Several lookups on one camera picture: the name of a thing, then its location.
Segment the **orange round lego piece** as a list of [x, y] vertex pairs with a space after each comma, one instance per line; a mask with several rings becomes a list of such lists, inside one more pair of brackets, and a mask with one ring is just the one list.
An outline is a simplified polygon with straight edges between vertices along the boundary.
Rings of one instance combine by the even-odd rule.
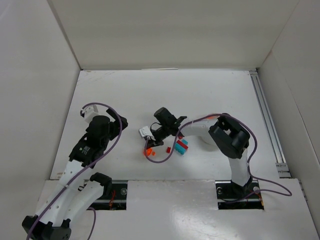
[[143, 153], [144, 156], [145, 156], [145, 155], [150, 156], [150, 155], [152, 154], [152, 152], [153, 152], [153, 149], [152, 149], [152, 148], [144, 149], [144, 150], [142, 151], [142, 153]]

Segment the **white divided round container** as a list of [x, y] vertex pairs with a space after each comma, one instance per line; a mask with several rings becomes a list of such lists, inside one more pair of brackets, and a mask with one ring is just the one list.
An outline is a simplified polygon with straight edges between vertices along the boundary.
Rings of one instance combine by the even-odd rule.
[[219, 116], [210, 116], [200, 121], [200, 139], [208, 146], [217, 148], [217, 144], [209, 133], [209, 130], [212, 126], [218, 123]]

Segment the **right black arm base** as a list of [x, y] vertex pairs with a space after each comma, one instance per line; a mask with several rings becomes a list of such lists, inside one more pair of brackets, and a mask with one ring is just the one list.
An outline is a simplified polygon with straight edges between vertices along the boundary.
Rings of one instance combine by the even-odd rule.
[[215, 183], [217, 206], [219, 210], [263, 210], [264, 204], [260, 193], [253, 193], [260, 188], [257, 181], [241, 187], [231, 181]]

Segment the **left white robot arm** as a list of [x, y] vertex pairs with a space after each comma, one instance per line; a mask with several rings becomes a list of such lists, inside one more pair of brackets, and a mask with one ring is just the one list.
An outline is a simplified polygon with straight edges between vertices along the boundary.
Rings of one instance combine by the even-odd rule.
[[111, 193], [112, 178], [94, 172], [94, 167], [110, 152], [109, 141], [120, 139], [128, 121], [110, 108], [106, 113], [100, 115], [94, 105], [80, 111], [88, 127], [73, 147], [52, 194], [34, 215], [22, 221], [28, 240], [68, 240], [75, 220], [95, 200]]

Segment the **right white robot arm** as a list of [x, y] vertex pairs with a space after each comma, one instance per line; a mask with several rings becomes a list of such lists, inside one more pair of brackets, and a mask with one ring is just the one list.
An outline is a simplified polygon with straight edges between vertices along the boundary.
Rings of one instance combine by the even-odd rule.
[[145, 137], [145, 150], [162, 146], [169, 136], [196, 136], [210, 145], [215, 145], [229, 160], [231, 170], [231, 187], [237, 195], [243, 195], [252, 182], [248, 170], [248, 147], [250, 134], [241, 124], [227, 113], [201, 117], [192, 120], [187, 116], [175, 117], [165, 107], [153, 115], [160, 125], [151, 129]]

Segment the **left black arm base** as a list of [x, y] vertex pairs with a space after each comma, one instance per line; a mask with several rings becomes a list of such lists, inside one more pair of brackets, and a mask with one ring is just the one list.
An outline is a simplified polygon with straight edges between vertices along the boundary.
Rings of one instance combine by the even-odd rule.
[[127, 209], [128, 181], [113, 180], [108, 195], [95, 200], [90, 207], [96, 211], [122, 211]]

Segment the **teal and red lego stack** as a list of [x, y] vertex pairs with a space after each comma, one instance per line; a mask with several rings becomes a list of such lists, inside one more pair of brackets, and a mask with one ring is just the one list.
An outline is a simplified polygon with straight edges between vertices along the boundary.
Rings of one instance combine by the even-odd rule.
[[189, 149], [188, 146], [188, 141], [186, 141], [185, 139], [178, 139], [175, 143], [174, 149], [180, 154], [180, 155], [184, 155], [187, 150]]

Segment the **aluminium rail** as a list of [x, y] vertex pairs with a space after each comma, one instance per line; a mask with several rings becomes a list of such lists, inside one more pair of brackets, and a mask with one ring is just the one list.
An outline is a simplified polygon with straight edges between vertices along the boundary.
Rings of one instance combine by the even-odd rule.
[[266, 126], [268, 137], [271, 142], [271, 146], [275, 156], [275, 165], [276, 165], [277, 172], [281, 179], [290, 179], [292, 178], [292, 176], [291, 176], [288, 164], [286, 162], [286, 158], [284, 156], [279, 137], [277, 135], [277, 131], [276, 131], [276, 128], [268, 107], [268, 103], [259, 79], [258, 71], [250, 70], [249, 76], [251, 78], [252, 85], [257, 97], [259, 107], [260, 107], [260, 111]]

